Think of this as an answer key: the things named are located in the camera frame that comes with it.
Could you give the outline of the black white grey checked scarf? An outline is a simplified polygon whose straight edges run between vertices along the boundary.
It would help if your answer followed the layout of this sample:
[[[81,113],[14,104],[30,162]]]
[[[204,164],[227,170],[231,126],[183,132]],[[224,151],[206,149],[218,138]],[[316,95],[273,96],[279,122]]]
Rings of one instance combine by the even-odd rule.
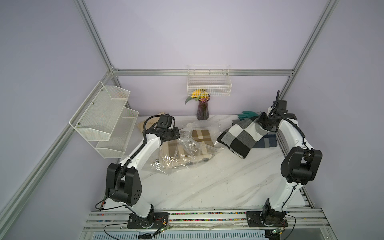
[[[217,138],[217,142],[244,159],[254,145],[269,132],[259,124],[258,118],[244,119],[225,130]]]

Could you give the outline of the clear plastic vacuum bag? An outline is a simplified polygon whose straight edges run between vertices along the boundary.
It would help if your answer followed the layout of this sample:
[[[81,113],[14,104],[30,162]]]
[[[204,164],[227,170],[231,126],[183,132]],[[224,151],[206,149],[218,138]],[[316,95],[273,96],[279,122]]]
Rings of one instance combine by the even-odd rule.
[[[223,132],[219,123],[196,121],[180,130],[180,138],[163,143],[145,164],[144,170],[170,175],[195,168],[215,157],[224,146],[217,142]]]

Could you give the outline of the grey blue plaid scarf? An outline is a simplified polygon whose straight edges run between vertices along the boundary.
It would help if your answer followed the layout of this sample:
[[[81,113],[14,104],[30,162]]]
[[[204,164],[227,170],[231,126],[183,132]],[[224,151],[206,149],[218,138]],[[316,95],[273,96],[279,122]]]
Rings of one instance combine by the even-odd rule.
[[[228,130],[231,134],[230,147],[233,151],[249,152],[252,148],[270,148],[277,146],[276,134],[264,130],[256,120],[245,119]]]

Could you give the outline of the brown beige plaid scarf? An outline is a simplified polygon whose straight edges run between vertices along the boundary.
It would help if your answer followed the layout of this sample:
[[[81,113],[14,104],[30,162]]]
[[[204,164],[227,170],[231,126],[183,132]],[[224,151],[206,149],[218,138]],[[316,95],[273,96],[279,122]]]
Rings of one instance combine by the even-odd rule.
[[[164,169],[188,167],[209,161],[219,150],[208,130],[182,131],[179,139],[161,145],[159,164]]]

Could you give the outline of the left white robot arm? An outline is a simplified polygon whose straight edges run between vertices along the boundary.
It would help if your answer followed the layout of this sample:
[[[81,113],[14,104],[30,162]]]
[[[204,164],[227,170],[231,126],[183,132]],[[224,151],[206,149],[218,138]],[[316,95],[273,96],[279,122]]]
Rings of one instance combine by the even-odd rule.
[[[120,207],[128,208],[136,219],[146,225],[154,221],[154,206],[143,197],[140,170],[151,155],[162,144],[180,137],[176,120],[170,114],[154,115],[143,123],[141,143],[118,164],[107,168],[105,198],[95,205],[99,211],[106,211],[102,204],[115,202]]]

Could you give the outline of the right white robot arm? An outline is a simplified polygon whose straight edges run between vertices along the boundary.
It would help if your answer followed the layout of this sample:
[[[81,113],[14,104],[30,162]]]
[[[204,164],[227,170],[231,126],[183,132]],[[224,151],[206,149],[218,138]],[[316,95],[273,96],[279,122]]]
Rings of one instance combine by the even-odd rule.
[[[277,92],[273,105],[258,119],[264,130],[275,130],[284,141],[283,147],[289,150],[281,164],[283,178],[260,214],[262,224],[267,227],[284,224],[289,202],[298,190],[314,180],[323,157],[320,150],[308,143],[297,117],[288,112],[287,102],[279,97]]]

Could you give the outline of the beige leather glove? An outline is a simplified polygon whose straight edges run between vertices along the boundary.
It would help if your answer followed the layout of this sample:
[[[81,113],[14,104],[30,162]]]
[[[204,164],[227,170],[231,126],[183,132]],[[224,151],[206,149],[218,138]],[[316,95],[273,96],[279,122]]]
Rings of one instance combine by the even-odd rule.
[[[146,119],[144,121],[139,122],[137,124],[137,127],[138,127],[140,132],[142,132],[144,130],[144,123],[145,123],[145,121],[146,121]],[[146,123],[146,129],[149,129],[153,124],[157,123],[158,121],[159,121],[159,117],[151,118]]]

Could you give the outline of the green rubber glove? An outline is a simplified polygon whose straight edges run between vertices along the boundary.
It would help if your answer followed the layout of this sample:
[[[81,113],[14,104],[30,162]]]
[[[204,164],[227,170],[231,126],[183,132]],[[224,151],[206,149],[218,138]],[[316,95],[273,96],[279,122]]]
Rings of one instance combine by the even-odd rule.
[[[243,111],[240,114],[237,114],[239,120],[244,120],[244,119],[250,119],[254,117],[258,117],[260,113],[253,112],[253,111]]]

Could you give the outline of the dark purple glass vase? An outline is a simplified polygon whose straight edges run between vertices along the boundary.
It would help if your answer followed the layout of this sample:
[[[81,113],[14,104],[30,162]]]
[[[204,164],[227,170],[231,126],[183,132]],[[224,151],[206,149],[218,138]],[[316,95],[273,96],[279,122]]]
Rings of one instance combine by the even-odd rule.
[[[209,98],[203,98],[199,100],[198,110],[197,110],[197,119],[199,121],[208,120],[209,119],[209,107],[208,101]]]

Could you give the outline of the yellow flower bouquet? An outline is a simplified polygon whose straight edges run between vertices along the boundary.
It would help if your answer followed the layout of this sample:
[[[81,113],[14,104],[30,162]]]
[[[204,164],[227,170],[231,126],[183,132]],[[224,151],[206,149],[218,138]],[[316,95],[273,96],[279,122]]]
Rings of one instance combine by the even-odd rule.
[[[198,89],[195,90],[190,96],[185,100],[185,104],[189,101],[195,100],[201,103],[206,103],[211,99],[211,96],[206,90]]]

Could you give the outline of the white mesh two-tier shelf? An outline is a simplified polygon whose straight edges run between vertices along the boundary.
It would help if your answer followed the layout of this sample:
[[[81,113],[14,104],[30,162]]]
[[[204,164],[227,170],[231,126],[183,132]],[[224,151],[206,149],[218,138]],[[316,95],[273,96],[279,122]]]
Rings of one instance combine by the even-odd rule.
[[[130,91],[98,82],[69,125],[103,158],[126,152],[139,112],[128,107]]]

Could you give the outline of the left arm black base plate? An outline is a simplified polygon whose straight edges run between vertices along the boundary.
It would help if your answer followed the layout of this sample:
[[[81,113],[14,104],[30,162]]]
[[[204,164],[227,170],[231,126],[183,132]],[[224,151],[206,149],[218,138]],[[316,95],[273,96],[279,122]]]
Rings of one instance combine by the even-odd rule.
[[[159,229],[164,227],[169,221],[169,213],[153,212],[147,218],[139,217],[131,213],[127,223],[128,229]]]

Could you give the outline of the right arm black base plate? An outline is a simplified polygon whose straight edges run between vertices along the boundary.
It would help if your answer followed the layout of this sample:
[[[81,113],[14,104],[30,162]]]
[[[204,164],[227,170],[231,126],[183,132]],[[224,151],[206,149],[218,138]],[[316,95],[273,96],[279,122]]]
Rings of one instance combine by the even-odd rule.
[[[275,210],[267,213],[263,211],[247,211],[246,219],[250,228],[288,226],[286,212],[277,212]]]

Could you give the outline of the aluminium mounting rail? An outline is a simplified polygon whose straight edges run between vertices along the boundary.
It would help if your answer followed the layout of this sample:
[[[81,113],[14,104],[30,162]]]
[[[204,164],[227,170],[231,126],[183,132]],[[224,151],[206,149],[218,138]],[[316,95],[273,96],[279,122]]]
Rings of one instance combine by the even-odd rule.
[[[217,211],[171,211],[165,210],[168,217],[156,217],[149,228],[144,228],[130,220],[129,211],[91,212],[83,227],[84,232],[97,232],[103,229],[112,231],[155,230],[168,223],[171,230],[239,230],[255,228],[272,230],[281,223],[268,227],[260,222],[259,216],[250,216],[249,210]],[[285,229],[329,229],[331,227],[323,210],[311,208],[289,209],[285,219]]]

